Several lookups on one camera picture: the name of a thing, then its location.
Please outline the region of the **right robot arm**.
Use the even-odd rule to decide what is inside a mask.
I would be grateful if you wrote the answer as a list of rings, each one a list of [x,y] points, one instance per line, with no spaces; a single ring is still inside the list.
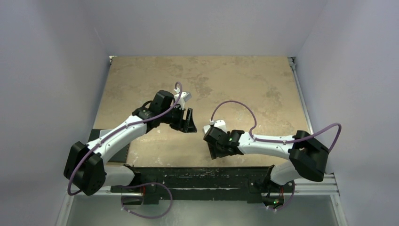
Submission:
[[[285,163],[273,166],[264,179],[265,188],[271,192],[298,178],[314,182],[324,179],[329,149],[306,131],[276,137],[275,143],[266,142],[271,136],[260,136],[257,140],[243,130],[226,131],[225,126],[207,125],[203,127],[203,132],[212,159],[247,154],[285,159]]]

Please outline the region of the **red white remote control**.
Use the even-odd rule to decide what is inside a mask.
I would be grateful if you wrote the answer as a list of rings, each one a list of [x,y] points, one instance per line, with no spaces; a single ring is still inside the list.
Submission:
[[[203,129],[202,129],[202,130],[203,130],[203,133],[206,134],[206,133],[208,132],[208,130],[210,129],[210,127],[211,127],[210,125],[205,125],[205,126],[203,127]]]

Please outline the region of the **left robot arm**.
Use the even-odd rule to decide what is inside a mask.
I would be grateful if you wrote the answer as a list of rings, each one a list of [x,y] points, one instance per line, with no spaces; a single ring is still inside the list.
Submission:
[[[184,105],[191,93],[175,89],[175,94],[158,91],[153,100],[135,109],[119,126],[86,144],[78,141],[72,145],[64,169],[69,180],[67,191],[76,195],[71,186],[78,187],[85,195],[93,195],[104,186],[122,186],[128,192],[140,188],[140,179],[135,177],[128,165],[107,166],[107,162],[133,140],[149,133],[160,124],[182,133],[195,133],[192,109]]]

